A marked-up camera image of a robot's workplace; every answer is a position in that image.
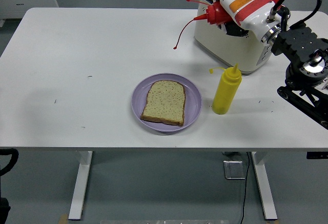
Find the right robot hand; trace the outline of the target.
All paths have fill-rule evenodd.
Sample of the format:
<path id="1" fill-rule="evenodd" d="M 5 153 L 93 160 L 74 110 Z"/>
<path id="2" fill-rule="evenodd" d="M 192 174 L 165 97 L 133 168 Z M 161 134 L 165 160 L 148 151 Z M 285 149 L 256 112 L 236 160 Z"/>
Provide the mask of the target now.
<path id="1" fill-rule="evenodd" d="M 267 21 L 273 0 L 219 0 L 222 7 L 242 29 L 252 31 L 261 41 L 265 34 L 280 23 L 280 19 Z"/>

